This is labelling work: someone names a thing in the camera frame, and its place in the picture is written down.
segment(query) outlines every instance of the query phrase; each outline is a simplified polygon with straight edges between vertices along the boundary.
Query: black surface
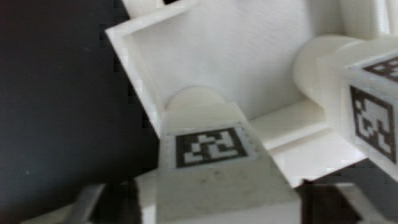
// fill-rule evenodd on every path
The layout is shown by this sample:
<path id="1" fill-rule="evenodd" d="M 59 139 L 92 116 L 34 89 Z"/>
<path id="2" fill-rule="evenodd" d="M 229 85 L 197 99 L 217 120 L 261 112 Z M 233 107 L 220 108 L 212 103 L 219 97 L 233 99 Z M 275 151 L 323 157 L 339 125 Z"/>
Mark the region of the black surface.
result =
<path id="1" fill-rule="evenodd" d="M 164 0 L 165 4 L 171 4 L 172 2 L 176 2 L 178 0 Z"/>
<path id="2" fill-rule="evenodd" d="M 357 224 L 363 220 L 336 185 L 306 181 L 297 188 L 302 199 L 302 224 Z"/>
<path id="3" fill-rule="evenodd" d="M 0 0 L 0 223 L 156 166 L 158 140 L 103 30 L 119 1 Z"/>
<path id="4" fill-rule="evenodd" d="M 354 183 L 389 220 L 398 222 L 398 182 L 366 159 L 320 178 L 316 184 Z"/>
<path id="5" fill-rule="evenodd" d="M 62 224 L 142 224 L 135 180 L 84 188 Z"/>

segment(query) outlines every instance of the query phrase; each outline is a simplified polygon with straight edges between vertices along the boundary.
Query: white panel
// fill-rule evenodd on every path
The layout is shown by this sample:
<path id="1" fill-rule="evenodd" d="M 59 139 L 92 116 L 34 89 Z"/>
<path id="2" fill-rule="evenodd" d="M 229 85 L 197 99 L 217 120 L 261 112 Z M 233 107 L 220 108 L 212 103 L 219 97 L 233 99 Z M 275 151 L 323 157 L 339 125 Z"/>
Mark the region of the white panel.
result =
<path id="1" fill-rule="evenodd" d="M 316 180 L 366 158 L 331 130 L 283 145 L 270 153 L 291 187 L 304 179 Z"/>
<path id="2" fill-rule="evenodd" d="M 336 5 L 325 0 L 201 0 L 133 34 L 165 103 L 199 85 L 238 103 L 252 119 L 302 100 L 291 65 L 311 38 L 341 30 Z"/>
<path id="3" fill-rule="evenodd" d="M 123 0 L 132 18 L 146 15 L 165 6 L 164 0 Z"/>
<path id="4" fill-rule="evenodd" d="M 204 87 L 192 87 L 174 95 L 167 110 L 181 110 L 188 107 L 208 106 L 226 103 L 226 99 L 219 92 Z"/>
<path id="5" fill-rule="evenodd" d="M 386 0 L 339 0 L 347 35 L 375 39 L 391 34 Z"/>
<path id="6" fill-rule="evenodd" d="M 306 100 L 251 121 L 267 150 L 327 129 L 320 106 Z"/>
<path id="7" fill-rule="evenodd" d="M 391 34 L 398 35 L 398 0 L 387 0 Z"/>
<path id="8" fill-rule="evenodd" d="M 339 35 L 323 35 L 306 44 L 295 60 L 295 84 L 309 99 L 322 103 L 322 85 L 316 60 L 339 49 L 363 43 L 364 40 Z"/>

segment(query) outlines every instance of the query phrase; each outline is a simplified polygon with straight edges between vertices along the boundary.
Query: dark background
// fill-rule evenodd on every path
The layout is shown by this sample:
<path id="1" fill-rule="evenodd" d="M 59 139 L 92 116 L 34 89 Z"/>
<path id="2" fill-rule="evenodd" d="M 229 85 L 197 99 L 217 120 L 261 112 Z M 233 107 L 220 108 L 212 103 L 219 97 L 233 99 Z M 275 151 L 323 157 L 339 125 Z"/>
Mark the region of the dark background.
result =
<path id="1" fill-rule="evenodd" d="M 13 224 L 69 204 L 87 184 L 156 167 L 158 139 L 103 32 L 128 20 L 121 0 L 0 5 L 0 224 Z M 368 160 L 318 183 L 341 181 L 398 220 L 398 184 Z"/>

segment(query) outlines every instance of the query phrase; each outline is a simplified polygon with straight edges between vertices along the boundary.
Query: gray surface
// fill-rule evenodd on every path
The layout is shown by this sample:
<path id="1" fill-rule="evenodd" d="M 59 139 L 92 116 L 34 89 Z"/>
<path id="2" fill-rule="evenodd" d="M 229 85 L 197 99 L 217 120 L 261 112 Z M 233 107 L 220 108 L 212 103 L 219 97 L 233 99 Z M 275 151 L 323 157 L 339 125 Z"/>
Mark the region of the gray surface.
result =
<path id="1" fill-rule="evenodd" d="M 0 223 L 156 166 L 158 140 L 103 29 L 119 0 L 0 0 Z"/>

